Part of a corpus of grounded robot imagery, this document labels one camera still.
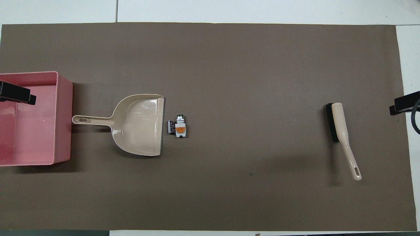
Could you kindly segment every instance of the black bristles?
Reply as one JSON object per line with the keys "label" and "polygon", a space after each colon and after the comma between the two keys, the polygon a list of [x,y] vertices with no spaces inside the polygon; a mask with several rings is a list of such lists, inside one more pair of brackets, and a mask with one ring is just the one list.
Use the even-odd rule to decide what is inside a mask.
{"label": "black bristles", "polygon": [[331,137],[333,138],[333,141],[337,143],[339,141],[339,138],[337,137],[336,125],[334,123],[332,103],[328,103],[327,105],[325,105],[325,108],[327,109],[327,118],[328,125],[330,126]]}

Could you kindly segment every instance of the brown mat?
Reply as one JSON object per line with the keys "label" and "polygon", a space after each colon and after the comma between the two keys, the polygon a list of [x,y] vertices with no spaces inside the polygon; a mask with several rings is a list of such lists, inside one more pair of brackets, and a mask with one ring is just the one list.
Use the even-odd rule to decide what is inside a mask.
{"label": "brown mat", "polygon": [[[146,159],[73,126],[70,161],[0,168],[3,229],[416,230],[405,118],[388,112],[394,26],[3,25],[0,72],[49,70],[74,82],[74,115],[157,93],[188,138],[164,134]],[[344,104],[360,182],[328,102]]]}

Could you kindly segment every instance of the beige dustpan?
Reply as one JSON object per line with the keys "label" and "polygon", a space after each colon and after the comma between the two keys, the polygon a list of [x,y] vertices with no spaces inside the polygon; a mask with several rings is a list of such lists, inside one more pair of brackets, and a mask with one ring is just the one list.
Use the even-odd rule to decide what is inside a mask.
{"label": "beige dustpan", "polygon": [[109,126],[122,150],[144,156],[159,156],[162,146],[165,99],[157,94],[137,94],[122,99],[111,117],[75,115],[75,124]]}

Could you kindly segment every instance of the hand brush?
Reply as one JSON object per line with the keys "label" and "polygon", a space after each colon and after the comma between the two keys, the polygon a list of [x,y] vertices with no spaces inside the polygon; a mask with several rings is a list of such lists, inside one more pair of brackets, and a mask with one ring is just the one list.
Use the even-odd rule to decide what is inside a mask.
{"label": "hand brush", "polygon": [[339,102],[328,103],[325,107],[327,109],[328,124],[330,126],[333,141],[335,143],[340,142],[343,147],[353,179],[357,181],[361,180],[362,175],[360,174],[359,167],[357,166],[352,149],[350,148],[349,133],[347,132],[346,119],[344,118],[343,104]]}

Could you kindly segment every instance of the pink plastic container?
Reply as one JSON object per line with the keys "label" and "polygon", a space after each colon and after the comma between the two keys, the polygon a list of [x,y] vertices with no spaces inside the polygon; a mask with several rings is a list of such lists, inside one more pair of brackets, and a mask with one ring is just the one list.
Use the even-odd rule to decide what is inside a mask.
{"label": "pink plastic container", "polygon": [[73,84],[56,71],[0,74],[0,81],[37,97],[35,105],[0,102],[0,166],[70,159]]}

